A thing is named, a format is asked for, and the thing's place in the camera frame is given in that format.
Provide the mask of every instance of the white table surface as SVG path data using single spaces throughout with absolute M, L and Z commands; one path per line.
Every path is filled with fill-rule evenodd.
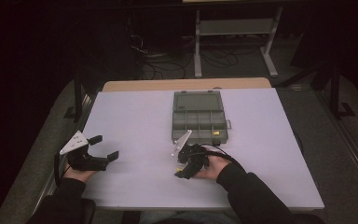
M 221 148 L 247 172 L 257 174 L 295 210 L 324 204 L 304 162 L 275 89 L 220 90 L 232 124 Z M 89 154 L 106 157 L 119 150 L 104 172 L 96 174 L 83 197 L 115 209 L 225 209 L 226 191 L 212 180 L 180 179 L 172 157 L 174 91 L 100 92 L 84 134 L 102 135 Z

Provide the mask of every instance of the gray storage box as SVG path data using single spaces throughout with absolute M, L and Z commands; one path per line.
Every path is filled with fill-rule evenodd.
M 176 91 L 173 99 L 172 140 L 193 131 L 191 144 L 224 144 L 228 140 L 220 91 Z

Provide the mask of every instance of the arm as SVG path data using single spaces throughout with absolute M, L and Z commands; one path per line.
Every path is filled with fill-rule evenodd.
M 96 172 L 80 172 L 69 168 L 63 176 L 60 187 L 53 195 L 46 196 L 28 224 L 81 223 L 83 210 L 81 195 L 87 180 Z
M 294 218 L 281 200 L 257 175 L 247 174 L 228 161 L 210 156 L 210 166 L 195 177 L 215 179 L 242 223 L 290 224 Z

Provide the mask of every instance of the hand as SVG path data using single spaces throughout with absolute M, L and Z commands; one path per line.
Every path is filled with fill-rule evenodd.
M 223 168 L 230 163 L 230 161 L 217 156 L 208 156 L 208 160 L 209 166 L 196 173 L 193 177 L 216 180 Z
M 63 178 L 72 178 L 72 179 L 76 179 L 76 180 L 80 180 L 84 183 L 86 183 L 90 177 L 94 174 L 96 174 L 98 171 L 78 171 L 78 170 L 74 170 L 72 169 L 72 167 L 69 167 L 69 164 L 66 163 L 65 166 L 65 174 L 63 175 Z

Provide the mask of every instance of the black sleeve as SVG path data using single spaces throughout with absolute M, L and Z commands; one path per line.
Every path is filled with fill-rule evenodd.
M 294 223 L 289 209 L 257 175 L 247 174 L 231 163 L 216 182 L 228 192 L 228 201 L 241 223 Z
M 82 219 L 81 195 L 86 184 L 64 178 L 54 195 L 46 196 L 28 224 L 78 224 Z

